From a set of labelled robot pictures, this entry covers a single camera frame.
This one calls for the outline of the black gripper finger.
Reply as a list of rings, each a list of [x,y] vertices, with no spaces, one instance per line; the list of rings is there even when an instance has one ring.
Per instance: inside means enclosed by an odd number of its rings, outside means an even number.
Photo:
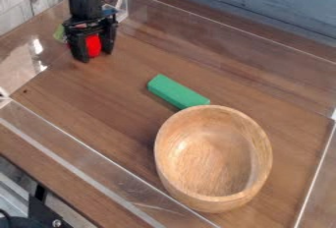
[[[67,36],[67,42],[72,56],[83,63],[90,62],[88,47],[84,34],[71,34]]]
[[[104,27],[104,31],[102,32],[102,35],[100,35],[103,51],[107,54],[111,54],[115,48],[116,31],[118,31],[118,25],[110,24]]]

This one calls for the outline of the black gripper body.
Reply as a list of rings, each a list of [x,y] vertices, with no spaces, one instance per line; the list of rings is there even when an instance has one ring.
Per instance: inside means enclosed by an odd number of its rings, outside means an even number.
[[[68,8],[70,19],[63,22],[68,34],[100,36],[107,25],[119,24],[118,11],[107,7],[104,0],[68,0]]]

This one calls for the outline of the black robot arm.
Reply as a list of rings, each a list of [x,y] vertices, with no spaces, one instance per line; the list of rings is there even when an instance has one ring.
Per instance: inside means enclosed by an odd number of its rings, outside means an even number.
[[[111,54],[118,34],[118,9],[103,0],[68,0],[70,19],[63,22],[66,42],[74,58],[88,63]]]

